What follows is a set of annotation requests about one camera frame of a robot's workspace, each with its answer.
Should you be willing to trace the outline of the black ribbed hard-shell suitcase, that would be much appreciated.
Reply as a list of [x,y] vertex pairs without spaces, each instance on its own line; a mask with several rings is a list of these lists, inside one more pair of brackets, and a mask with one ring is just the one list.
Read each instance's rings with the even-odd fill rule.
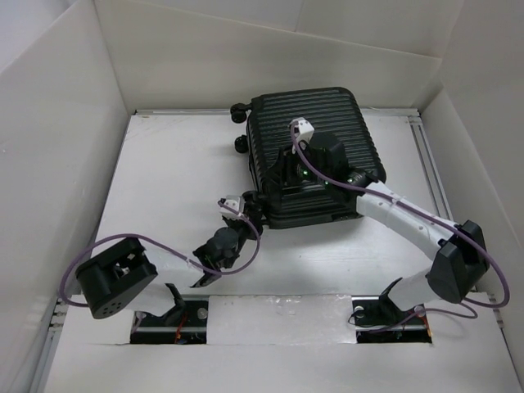
[[292,144],[289,124],[306,118],[318,133],[332,133],[346,149],[347,180],[357,187],[385,181],[386,170],[377,153],[354,94],[343,87],[312,88],[254,97],[230,108],[233,122],[246,132],[235,140],[237,152],[248,155],[255,186],[249,193],[262,202],[263,225],[271,229],[298,228],[357,219],[355,193],[328,183],[304,181],[282,190],[282,200],[271,201],[264,190],[266,170],[281,148]]

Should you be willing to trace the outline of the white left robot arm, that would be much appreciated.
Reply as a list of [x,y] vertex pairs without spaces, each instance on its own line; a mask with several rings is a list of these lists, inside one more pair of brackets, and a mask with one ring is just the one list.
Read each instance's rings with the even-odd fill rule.
[[[205,244],[197,247],[194,260],[187,262],[203,271],[194,287],[207,287],[217,279],[234,273],[246,241],[256,242],[253,255],[260,249],[263,232],[263,207],[259,198],[246,192],[219,200],[220,214],[226,225]],[[121,235],[121,241],[82,263],[75,271],[87,307],[95,319],[119,313],[158,276],[157,267],[147,258],[142,235]]]

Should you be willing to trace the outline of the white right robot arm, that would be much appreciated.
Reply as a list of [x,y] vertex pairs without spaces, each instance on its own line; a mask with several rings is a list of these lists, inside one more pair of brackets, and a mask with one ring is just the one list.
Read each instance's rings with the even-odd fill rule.
[[427,268],[397,278],[382,292],[376,307],[387,322],[435,299],[465,301],[489,270],[478,224],[431,215],[388,188],[363,120],[323,126],[298,118],[278,128],[258,125],[248,141],[251,172],[271,229],[363,218],[397,233],[430,260]]

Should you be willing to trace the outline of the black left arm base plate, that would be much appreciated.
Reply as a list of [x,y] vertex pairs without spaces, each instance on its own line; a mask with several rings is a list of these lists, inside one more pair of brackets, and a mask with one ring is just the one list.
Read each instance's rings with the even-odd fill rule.
[[129,336],[133,345],[204,345],[207,342],[209,299],[185,300],[185,309],[175,319],[136,312]]

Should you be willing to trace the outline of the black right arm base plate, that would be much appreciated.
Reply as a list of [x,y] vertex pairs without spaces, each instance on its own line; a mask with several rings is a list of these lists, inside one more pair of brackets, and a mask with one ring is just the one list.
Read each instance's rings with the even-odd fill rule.
[[358,344],[432,343],[423,306],[399,311],[378,296],[356,296],[348,323],[355,327]]

